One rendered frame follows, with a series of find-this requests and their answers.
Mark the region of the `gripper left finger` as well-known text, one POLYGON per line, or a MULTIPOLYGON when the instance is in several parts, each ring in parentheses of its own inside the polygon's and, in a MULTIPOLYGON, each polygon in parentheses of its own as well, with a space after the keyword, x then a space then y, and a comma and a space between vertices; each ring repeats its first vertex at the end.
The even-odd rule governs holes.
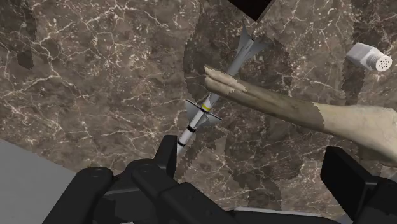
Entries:
POLYGON ((163 137, 154 158, 115 175, 106 167, 76 173, 43 224, 237 224, 190 183, 179 184, 177 137, 163 137))

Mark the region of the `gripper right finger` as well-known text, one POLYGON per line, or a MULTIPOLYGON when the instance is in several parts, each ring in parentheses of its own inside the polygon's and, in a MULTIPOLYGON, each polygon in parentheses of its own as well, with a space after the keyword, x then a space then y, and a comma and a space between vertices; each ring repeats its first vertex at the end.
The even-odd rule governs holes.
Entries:
POLYGON ((397 224, 397 182, 370 174, 342 148, 326 148, 321 180, 352 224, 397 224))

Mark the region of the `beige wooden spatula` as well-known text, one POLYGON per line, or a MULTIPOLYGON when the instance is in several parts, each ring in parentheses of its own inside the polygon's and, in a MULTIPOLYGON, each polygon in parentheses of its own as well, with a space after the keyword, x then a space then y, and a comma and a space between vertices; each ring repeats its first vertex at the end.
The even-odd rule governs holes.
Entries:
POLYGON ((205 86, 243 106, 311 130, 348 139, 397 167, 397 111, 367 105, 339 106, 304 101, 233 78, 204 66, 205 86))

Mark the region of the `grey toy missile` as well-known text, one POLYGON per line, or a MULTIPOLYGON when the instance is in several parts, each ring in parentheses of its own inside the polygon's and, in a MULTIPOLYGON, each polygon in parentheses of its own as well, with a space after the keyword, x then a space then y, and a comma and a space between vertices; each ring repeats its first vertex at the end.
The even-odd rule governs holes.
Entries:
MULTIPOLYGON (((260 43, 259 40, 254 40, 252 36, 248 34, 246 26, 243 25, 236 56, 226 73, 230 76, 235 76, 245 61, 253 57, 256 53, 262 51, 264 48, 265 44, 260 43)), ((187 142, 198 127, 213 125, 222 121, 220 117, 211 113, 211 109, 218 99, 219 95, 211 92, 202 104, 196 104, 189 99, 185 100, 189 124, 177 141, 177 154, 181 153, 182 149, 186 146, 187 142)))

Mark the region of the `white salt shaker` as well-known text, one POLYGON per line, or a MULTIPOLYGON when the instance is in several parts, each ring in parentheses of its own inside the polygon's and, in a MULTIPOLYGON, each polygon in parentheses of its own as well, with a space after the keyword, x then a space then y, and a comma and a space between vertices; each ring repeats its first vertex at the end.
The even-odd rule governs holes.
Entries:
POLYGON ((390 56, 383 54, 374 46, 357 42, 348 52, 346 58, 354 65, 369 71, 387 71, 393 60, 390 56))

